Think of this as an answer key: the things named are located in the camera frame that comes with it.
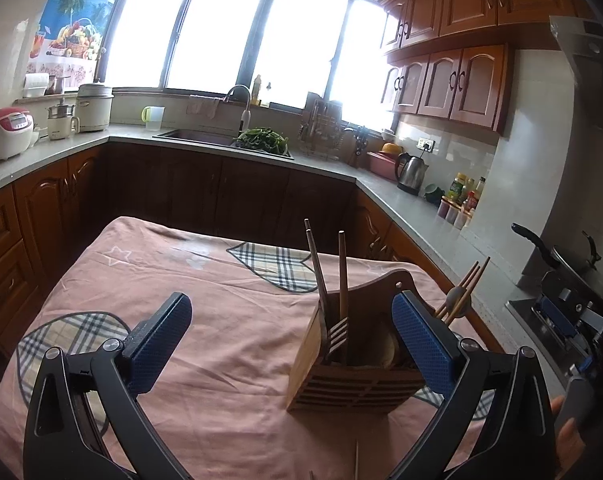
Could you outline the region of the person's right hand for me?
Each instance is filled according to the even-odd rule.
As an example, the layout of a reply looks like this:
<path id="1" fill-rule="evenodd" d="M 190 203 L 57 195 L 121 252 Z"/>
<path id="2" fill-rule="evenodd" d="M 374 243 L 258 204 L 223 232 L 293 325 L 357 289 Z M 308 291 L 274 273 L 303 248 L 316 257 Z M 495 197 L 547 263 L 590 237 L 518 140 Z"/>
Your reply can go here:
<path id="1" fill-rule="evenodd" d="M 559 470 L 555 478 L 560 479 L 579 460 L 585 450 L 585 444 L 580 437 L 576 419 L 570 418 L 559 430 L 555 438 L 556 457 L 559 461 Z"/>

